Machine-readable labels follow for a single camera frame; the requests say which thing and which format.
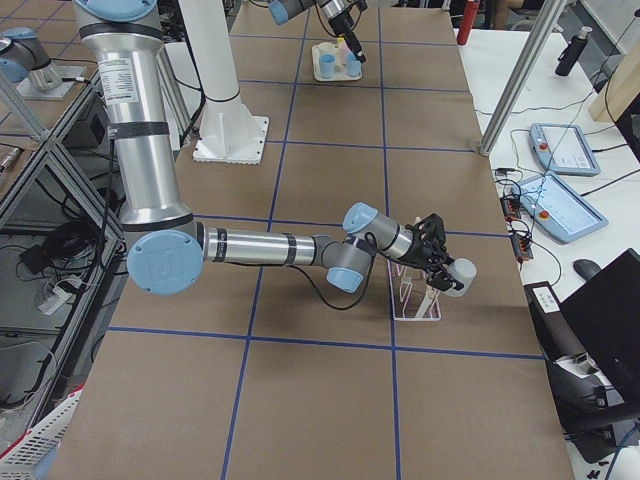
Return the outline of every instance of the power adapter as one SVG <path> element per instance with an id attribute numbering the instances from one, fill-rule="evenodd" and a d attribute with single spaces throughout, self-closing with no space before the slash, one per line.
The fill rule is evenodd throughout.
<path id="1" fill-rule="evenodd" d="M 55 284 L 51 291 L 51 295 L 49 295 L 44 302 L 38 305 L 38 310 L 45 315 L 53 315 L 67 302 L 67 300 L 78 293 L 80 285 L 82 285 L 82 280 L 75 275 L 69 275 L 64 280 Z"/>

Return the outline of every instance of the cup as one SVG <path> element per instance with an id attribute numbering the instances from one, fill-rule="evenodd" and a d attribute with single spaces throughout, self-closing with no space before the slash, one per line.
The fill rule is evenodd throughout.
<path id="1" fill-rule="evenodd" d="M 359 77 L 362 73 L 362 63 L 356 58 L 353 52 L 347 54 L 347 75 Z"/>
<path id="2" fill-rule="evenodd" d="M 333 77 L 333 70 L 336 66 L 336 57 L 334 55 L 330 55 L 325 53 L 324 55 L 320 55 L 320 76 L 322 78 L 329 79 Z"/>

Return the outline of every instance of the robotic arm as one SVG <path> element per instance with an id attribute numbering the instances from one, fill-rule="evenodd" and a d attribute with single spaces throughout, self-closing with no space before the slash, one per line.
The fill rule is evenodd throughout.
<path id="1" fill-rule="evenodd" d="M 9 81 L 18 83 L 29 77 L 41 92 L 62 84 L 62 74 L 49 58 L 33 30 L 10 28 L 0 35 L 0 68 Z"/>
<path id="2" fill-rule="evenodd" d="M 336 36 L 344 37 L 347 46 L 361 63 L 366 61 L 360 42 L 353 33 L 354 23 L 351 9 L 355 6 L 361 12 L 367 9 L 366 0 L 273 0 L 269 11 L 278 25 L 317 5 L 329 21 Z"/>
<path id="3" fill-rule="evenodd" d="M 156 68 L 163 48 L 158 12 L 148 0 L 75 0 L 82 42 L 98 60 L 127 195 L 121 218 L 131 278 L 169 295 L 193 284 L 203 260 L 250 265 L 317 265 L 327 280 L 352 293 L 376 254 L 419 268 L 427 282 L 458 296 L 468 287 L 454 274 L 442 220 L 432 215 L 406 228 L 358 203 L 347 213 L 342 241 L 327 236 L 207 229 L 180 199 Z"/>

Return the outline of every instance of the black bottle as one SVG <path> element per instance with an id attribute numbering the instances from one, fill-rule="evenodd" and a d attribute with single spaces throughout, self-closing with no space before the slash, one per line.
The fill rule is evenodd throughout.
<path id="1" fill-rule="evenodd" d="M 560 54 L 560 57 L 558 58 L 560 63 L 556 68 L 556 75 L 560 75 L 562 77 L 566 77 L 567 75 L 569 75 L 569 72 L 578 61 L 578 57 L 580 57 L 580 54 L 584 50 L 584 47 L 587 46 L 591 30 L 591 27 L 582 27 L 578 35 L 574 35 L 573 37 L 571 37 L 569 45 L 564 49 L 564 52 L 562 52 Z"/>

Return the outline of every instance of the brown paper table surface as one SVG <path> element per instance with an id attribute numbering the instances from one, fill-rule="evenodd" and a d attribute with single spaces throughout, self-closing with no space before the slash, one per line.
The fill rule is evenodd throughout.
<path id="1" fill-rule="evenodd" d="M 357 201 L 435 211 L 474 285 L 441 322 L 394 324 L 383 261 L 348 312 L 289 269 L 206 265 L 169 298 L 129 284 L 49 478 L 573 477 L 448 15 L 367 10 L 364 77 L 341 85 L 311 78 L 317 22 L 243 5 L 232 46 L 271 118 L 264 158 L 184 151 L 185 202 L 212 226 L 337 238 Z"/>

